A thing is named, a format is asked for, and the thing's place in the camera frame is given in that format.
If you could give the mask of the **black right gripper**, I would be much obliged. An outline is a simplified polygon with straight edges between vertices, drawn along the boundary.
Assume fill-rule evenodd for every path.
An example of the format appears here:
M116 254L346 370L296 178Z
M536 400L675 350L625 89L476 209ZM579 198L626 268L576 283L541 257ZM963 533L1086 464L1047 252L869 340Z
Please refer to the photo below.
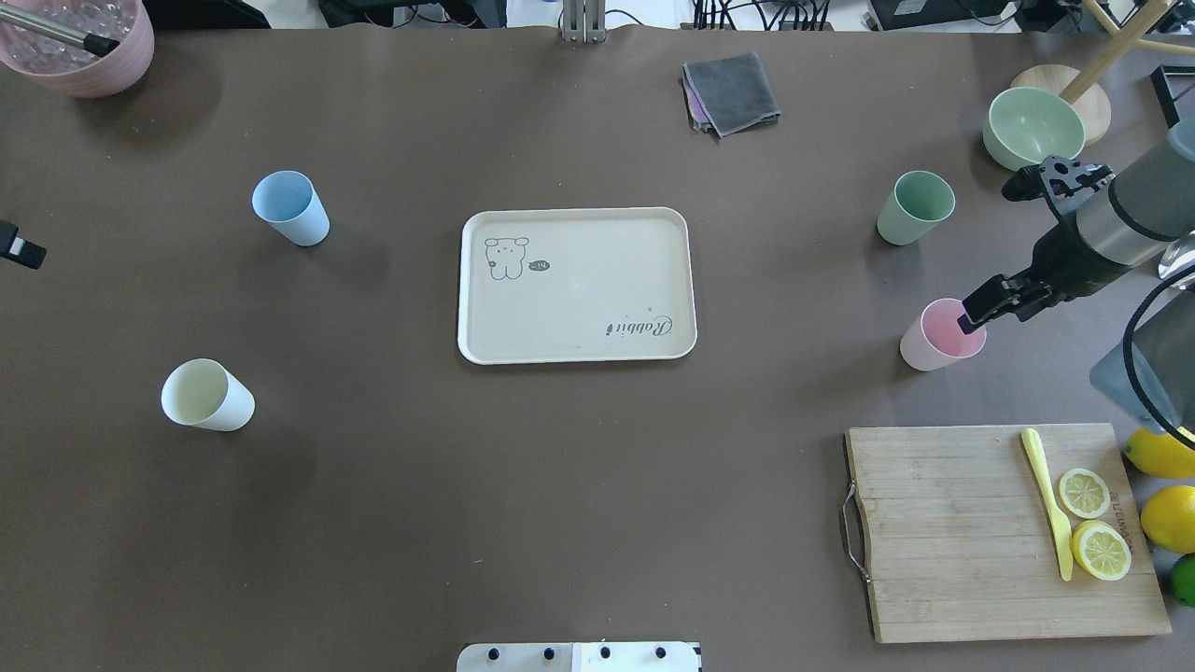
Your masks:
M1089 297L1117 280L1117 264L1093 251L1078 230L1078 208L1110 187L1114 172L1102 164L1049 155L1021 167L1001 188L1012 203L1042 198L1058 225L1032 246L1025 271L991 277L962 301L961 332L975 332L1001 314L1021 322L1058 303Z

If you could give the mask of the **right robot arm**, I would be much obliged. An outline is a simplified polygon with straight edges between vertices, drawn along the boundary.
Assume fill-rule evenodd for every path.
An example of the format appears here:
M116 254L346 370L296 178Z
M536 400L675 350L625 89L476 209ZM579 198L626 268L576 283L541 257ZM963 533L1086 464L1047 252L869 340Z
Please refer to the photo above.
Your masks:
M1049 155L1016 171L1001 194L1012 203L1044 200L1058 222L1034 243L1024 271L998 273L964 299L960 332L1004 314L1027 322L1092 295L1190 236L1191 120L1121 171ZM1091 374L1145 428L1177 436L1191 419L1191 301L1171 303L1144 324L1158 297L1147 295Z

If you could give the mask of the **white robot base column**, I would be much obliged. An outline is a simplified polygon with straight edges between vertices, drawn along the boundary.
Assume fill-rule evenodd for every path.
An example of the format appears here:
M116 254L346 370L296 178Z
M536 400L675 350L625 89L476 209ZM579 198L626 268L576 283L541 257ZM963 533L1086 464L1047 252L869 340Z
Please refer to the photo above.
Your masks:
M700 644L684 641L474 643L456 671L701 671Z

